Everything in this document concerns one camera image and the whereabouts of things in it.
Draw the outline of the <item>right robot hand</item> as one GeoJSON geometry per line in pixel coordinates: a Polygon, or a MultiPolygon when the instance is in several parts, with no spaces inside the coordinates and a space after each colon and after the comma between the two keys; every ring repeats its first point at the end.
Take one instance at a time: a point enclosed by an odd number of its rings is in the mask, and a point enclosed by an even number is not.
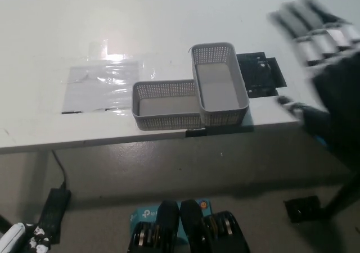
{"type": "Polygon", "coordinates": [[[286,35],[323,109],[282,106],[327,143],[359,145],[359,29],[317,0],[283,3],[269,19],[286,35]]]}

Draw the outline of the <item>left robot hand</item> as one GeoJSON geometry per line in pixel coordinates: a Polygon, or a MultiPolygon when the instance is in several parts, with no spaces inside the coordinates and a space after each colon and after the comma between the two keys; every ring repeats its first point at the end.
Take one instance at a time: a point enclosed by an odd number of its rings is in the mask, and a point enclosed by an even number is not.
{"type": "Polygon", "coordinates": [[[47,253],[51,237],[34,224],[16,223],[1,238],[1,253],[47,253]]]}

